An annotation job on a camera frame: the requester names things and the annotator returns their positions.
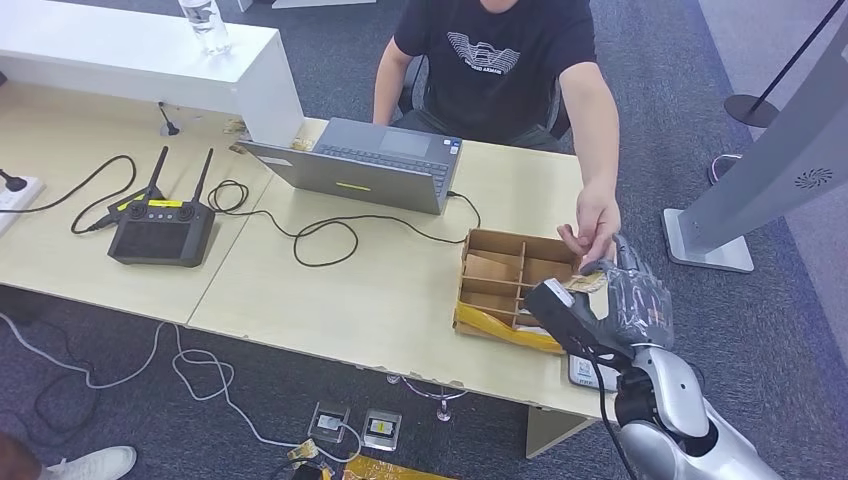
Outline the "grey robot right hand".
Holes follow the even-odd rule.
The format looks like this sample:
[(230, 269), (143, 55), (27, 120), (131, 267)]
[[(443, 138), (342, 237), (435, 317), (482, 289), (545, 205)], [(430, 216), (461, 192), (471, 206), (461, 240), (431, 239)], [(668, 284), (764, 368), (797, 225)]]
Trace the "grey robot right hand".
[(612, 236), (615, 258), (586, 263), (584, 276), (601, 273), (608, 292), (603, 330), (620, 345), (650, 345), (669, 350), (674, 343), (670, 291), (622, 234)]

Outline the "person's left hand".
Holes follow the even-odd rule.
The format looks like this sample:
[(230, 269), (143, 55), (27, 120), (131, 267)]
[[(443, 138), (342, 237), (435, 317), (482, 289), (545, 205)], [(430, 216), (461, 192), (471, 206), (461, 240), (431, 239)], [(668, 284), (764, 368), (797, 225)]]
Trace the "person's left hand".
[(577, 231), (570, 224), (557, 227), (567, 247), (580, 257), (580, 267), (613, 256), (613, 236), (621, 226), (620, 210), (613, 184), (591, 181), (583, 187), (576, 203)]

